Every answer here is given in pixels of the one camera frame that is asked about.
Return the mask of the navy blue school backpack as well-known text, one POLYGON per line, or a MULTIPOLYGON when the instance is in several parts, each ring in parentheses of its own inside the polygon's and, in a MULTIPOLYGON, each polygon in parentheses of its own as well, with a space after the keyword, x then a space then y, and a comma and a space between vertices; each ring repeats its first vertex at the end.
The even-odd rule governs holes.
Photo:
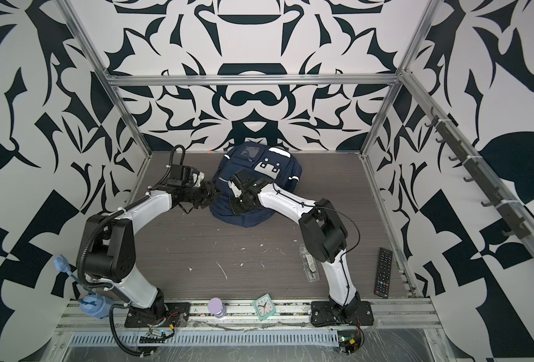
POLYGON ((234 175, 239 172, 245 177, 243 183, 253 189, 264 182, 293 192, 302 175, 302 166, 284 149, 253 142, 235 146, 224 155, 212 178, 217 196, 209 207, 210 212, 224 223, 250 228, 271 218, 275 211, 238 200, 243 193, 233 191, 231 186, 234 175))

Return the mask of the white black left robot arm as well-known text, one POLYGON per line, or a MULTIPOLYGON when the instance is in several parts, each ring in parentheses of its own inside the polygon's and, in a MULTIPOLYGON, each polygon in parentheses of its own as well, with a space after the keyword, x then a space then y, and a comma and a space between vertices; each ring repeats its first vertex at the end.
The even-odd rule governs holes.
POLYGON ((145 195, 111 214, 96 214, 86 221, 76 262, 77 278, 89 289, 114 292, 138 315, 153 323, 167 316, 163 292, 151 284, 136 265, 135 235, 144 226, 184 203, 193 209, 210 206, 216 187, 194 167, 174 164, 145 195))

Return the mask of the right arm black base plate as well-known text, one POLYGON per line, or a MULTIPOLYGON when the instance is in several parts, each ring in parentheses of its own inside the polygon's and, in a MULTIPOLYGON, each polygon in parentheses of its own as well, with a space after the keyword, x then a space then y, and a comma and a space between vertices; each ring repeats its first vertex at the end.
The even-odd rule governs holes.
POLYGON ((314 327, 331 326, 372 326, 374 316, 371 305, 365 301, 354 300, 342 307, 332 301, 313 301, 310 322, 314 327))

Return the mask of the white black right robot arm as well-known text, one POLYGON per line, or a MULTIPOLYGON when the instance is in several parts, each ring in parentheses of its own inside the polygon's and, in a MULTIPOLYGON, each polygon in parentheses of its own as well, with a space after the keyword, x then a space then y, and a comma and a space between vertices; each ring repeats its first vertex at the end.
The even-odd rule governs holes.
POLYGON ((342 214, 325 198, 318 202, 301 198, 274 181, 256 178, 245 170, 231 177, 229 188, 234 194, 230 203, 236 214, 267 208, 299 226, 307 252, 323 267, 329 286, 327 309, 331 318, 346 324, 354 317, 360 295, 348 268, 348 230, 340 218, 342 214))

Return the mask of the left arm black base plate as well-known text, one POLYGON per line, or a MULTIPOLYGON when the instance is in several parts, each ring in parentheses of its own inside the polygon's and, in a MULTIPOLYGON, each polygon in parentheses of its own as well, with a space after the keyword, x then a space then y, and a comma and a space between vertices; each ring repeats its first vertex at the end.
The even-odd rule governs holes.
POLYGON ((138 309, 131 306, 127 313, 124 326, 126 328, 169 327, 188 321, 190 303, 164 303, 153 305, 149 309, 138 309))

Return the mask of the clear plastic bag with eraser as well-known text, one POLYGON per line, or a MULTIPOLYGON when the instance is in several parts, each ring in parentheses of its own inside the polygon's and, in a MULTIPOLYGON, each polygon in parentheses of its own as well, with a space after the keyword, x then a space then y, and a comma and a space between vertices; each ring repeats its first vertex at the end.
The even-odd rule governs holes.
POLYGON ((317 261, 308 252, 307 247, 304 244, 299 246, 300 256, 304 265, 305 275, 308 282, 313 283, 320 280, 317 261))

